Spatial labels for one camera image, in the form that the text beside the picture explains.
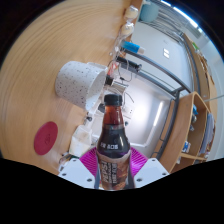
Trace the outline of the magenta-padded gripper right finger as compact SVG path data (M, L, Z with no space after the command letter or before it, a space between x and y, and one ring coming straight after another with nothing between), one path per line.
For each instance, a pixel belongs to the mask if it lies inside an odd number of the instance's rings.
M135 148L131 149L128 188L144 187L169 175L156 158L148 159Z

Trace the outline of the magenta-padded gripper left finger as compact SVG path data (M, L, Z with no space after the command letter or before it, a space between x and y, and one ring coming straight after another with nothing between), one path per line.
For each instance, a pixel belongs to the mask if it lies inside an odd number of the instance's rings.
M84 188L98 189L99 169L96 149L90 149L80 158L70 159L59 172L59 177Z

